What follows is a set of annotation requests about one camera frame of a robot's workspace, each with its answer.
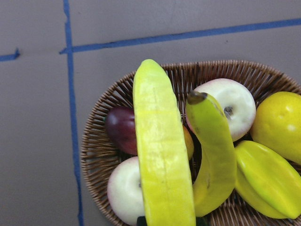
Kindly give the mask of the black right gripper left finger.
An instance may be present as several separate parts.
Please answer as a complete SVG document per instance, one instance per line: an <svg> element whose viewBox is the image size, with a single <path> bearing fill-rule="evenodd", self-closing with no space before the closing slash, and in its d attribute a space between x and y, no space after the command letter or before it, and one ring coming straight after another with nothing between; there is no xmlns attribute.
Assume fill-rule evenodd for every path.
<svg viewBox="0 0 301 226"><path fill-rule="evenodd" d="M137 218L136 226L147 226L145 216L140 216L140 217Z"/></svg>

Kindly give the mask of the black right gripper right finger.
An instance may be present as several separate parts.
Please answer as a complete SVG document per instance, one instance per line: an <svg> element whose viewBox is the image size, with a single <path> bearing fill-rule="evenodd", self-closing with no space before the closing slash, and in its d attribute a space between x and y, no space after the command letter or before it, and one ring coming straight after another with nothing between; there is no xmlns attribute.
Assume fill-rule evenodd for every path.
<svg viewBox="0 0 301 226"><path fill-rule="evenodd" d="M205 217L196 217L196 226L209 226L208 220Z"/></svg>

